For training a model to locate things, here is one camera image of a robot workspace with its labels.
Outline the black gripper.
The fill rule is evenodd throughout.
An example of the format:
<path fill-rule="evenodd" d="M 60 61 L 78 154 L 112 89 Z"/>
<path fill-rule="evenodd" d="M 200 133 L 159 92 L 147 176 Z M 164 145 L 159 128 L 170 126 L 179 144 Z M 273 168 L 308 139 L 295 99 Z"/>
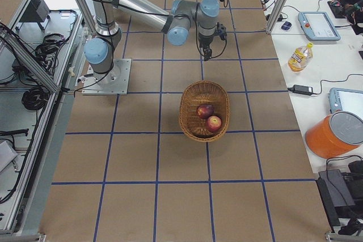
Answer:
<path fill-rule="evenodd" d="M 211 43 L 214 40 L 215 35 L 197 35 L 199 49 L 204 53 L 204 61 L 208 61 L 212 57 Z"/>

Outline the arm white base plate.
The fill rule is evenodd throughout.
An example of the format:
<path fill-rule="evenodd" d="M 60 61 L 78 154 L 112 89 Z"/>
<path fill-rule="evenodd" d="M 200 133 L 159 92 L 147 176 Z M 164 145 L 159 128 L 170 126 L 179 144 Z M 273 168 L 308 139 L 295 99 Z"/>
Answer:
<path fill-rule="evenodd" d="M 131 58 L 115 59 L 113 69 L 99 83 L 97 80 L 103 76 L 97 73 L 94 74 L 91 65 L 88 65 L 87 73 L 91 74 L 91 76 L 81 80 L 84 86 L 81 89 L 82 93 L 84 95 L 126 95 L 128 93 L 131 65 Z"/>

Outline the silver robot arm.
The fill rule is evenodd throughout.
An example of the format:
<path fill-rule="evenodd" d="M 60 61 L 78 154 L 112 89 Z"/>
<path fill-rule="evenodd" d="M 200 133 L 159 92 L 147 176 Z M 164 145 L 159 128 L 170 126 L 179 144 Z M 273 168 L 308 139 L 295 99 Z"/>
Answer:
<path fill-rule="evenodd" d="M 174 0 L 171 12 L 167 12 L 148 0 L 92 0 L 101 6 L 110 5 L 145 24 L 158 29 L 174 46 L 183 45 L 192 25 L 196 26 L 196 41 L 199 54 L 204 60 L 213 58 L 210 47 L 215 37 L 226 41 L 226 29 L 217 21 L 219 0 L 191 2 Z"/>

